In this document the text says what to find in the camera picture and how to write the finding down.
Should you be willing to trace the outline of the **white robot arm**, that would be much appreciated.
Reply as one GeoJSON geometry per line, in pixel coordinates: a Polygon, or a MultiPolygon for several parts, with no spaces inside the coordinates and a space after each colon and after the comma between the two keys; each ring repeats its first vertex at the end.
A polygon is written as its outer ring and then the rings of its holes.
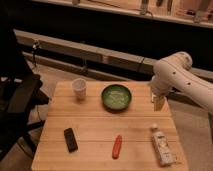
{"type": "Polygon", "coordinates": [[[151,91],[156,96],[166,96],[174,87],[213,115],[213,83],[192,74],[191,67],[192,58],[186,52],[156,61],[150,81],[151,91]]]}

